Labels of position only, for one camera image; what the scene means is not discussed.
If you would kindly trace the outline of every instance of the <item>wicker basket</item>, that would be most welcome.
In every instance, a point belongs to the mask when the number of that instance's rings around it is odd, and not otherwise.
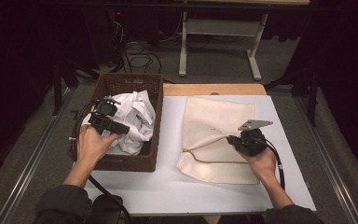
[[[102,74],[98,79],[92,100],[102,100],[106,95],[147,90],[150,103],[156,111],[153,137],[145,142],[137,156],[105,155],[95,170],[154,172],[158,154],[159,125],[162,111],[162,75]]]

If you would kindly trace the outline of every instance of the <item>metal stand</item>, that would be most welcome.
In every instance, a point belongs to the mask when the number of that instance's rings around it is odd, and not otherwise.
[[[179,61],[179,77],[186,76],[187,66],[187,34],[193,35],[232,35],[232,36],[254,36],[252,49],[247,49],[247,58],[251,65],[252,73],[256,81],[261,80],[260,71],[255,60],[255,53],[260,43],[261,35],[268,14],[263,14],[261,21],[217,21],[217,20],[196,20],[188,19],[187,12],[183,12],[182,22],[182,47]]]

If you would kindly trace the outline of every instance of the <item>table leg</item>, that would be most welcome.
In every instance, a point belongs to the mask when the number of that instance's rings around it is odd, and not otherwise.
[[[261,35],[263,34],[264,27],[266,26],[266,21],[268,16],[269,16],[268,14],[263,14],[260,24],[257,28],[257,32],[255,34],[254,46],[252,49],[247,50],[249,64],[251,65],[254,79],[257,81],[261,80],[261,75],[260,75],[260,71],[258,70],[257,62],[255,61],[255,52],[257,51],[258,44],[260,43]]]
[[[179,77],[186,76],[186,67],[187,67],[187,12],[183,12],[183,22],[182,22],[182,48],[180,51],[180,61],[179,61]]]

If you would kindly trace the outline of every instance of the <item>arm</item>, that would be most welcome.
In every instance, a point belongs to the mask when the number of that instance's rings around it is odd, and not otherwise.
[[[95,164],[118,138],[113,133],[100,136],[89,125],[81,127],[77,141],[78,159],[63,184],[49,189],[36,206],[34,223],[83,223],[90,215],[92,202],[84,190]]]
[[[252,171],[266,188],[274,206],[273,209],[267,210],[267,224],[320,223],[319,218],[310,209],[295,205],[282,189],[281,184],[275,176],[276,159],[271,150],[266,149],[253,157],[241,155],[249,162]]]

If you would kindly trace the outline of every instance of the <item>black cable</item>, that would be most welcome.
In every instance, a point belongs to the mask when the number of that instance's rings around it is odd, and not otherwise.
[[[163,82],[168,82],[168,83],[171,83],[171,84],[175,84],[174,82],[169,81],[169,80],[168,80],[168,79],[166,79],[166,78],[163,78],[163,79],[162,79],[162,81],[163,81]]]
[[[124,67],[124,59],[121,57],[118,60],[116,67],[113,68],[112,70],[110,70],[109,73],[116,73],[116,72],[120,71],[120,69],[123,67]]]
[[[278,170],[279,170],[279,177],[280,177],[280,180],[281,180],[281,187],[283,189],[285,189],[284,173],[283,173],[283,166],[282,166],[281,158],[280,158],[280,156],[278,154],[278,151],[277,151],[276,147],[274,145],[272,145],[272,143],[268,139],[266,139],[266,141],[268,142],[268,144],[270,144],[270,146],[268,148],[271,149],[275,154],[275,157],[276,157],[276,160],[277,160],[277,163],[278,163]]]
[[[191,48],[191,49],[203,49],[203,48],[207,47],[211,43],[211,39],[209,39],[209,38],[205,38],[205,39],[206,39],[206,43],[201,47],[191,47],[190,44],[187,44],[187,46],[189,48]]]
[[[134,46],[140,46],[142,48],[140,50],[136,51],[136,52],[128,53],[128,50],[130,48],[134,47]],[[154,56],[155,59],[158,61],[158,65],[159,65],[158,73],[160,74],[161,69],[162,69],[162,64],[161,64],[161,61],[159,60],[158,55],[155,54],[155,53],[150,53],[150,52],[144,53],[144,51],[145,51],[145,46],[140,44],[140,43],[133,43],[133,44],[131,44],[131,45],[126,47],[125,56],[126,56],[126,59],[127,59],[127,64],[130,67],[131,73],[132,73],[132,68],[143,68],[143,67],[145,68],[144,73],[146,73],[146,70],[149,67],[149,65],[154,62],[154,60],[152,59],[151,56]],[[141,64],[141,65],[134,65],[133,61],[139,60],[139,59],[146,59],[146,62],[144,64]]]
[[[72,155],[73,155],[74,162],[77,161],[77,141],[76,141],[76,139],[79,136],[79,134],[78,134],[79,132],[77,131],[79,128],[78,127],[79,122],[86,117],[84,115],[84,112],[86,111],[86,109],[94,103],[95,102],[89,102],[82,108],[82,110],[80,111],[80,116],[75,123],[74,129],[72,130],[71,141],[72,141]],[[113,194],[111,194],[109,191],[107,191],[107,189],[105,189],[96,179],[94,179],[94,177],[92,177],[92,175],[89,176],[89,182],[91,182],[100,192],[107,195],[112,200],[112,202],[115,203],[120,208],[121,211],[123,211],[124,215],[127,217],[127,220],[129,221],[129,223],[130,224],[132,223],[132,218],[130,216],[130,213],[127,210],[127,208],[123,205],[122,202],[120,202]]]

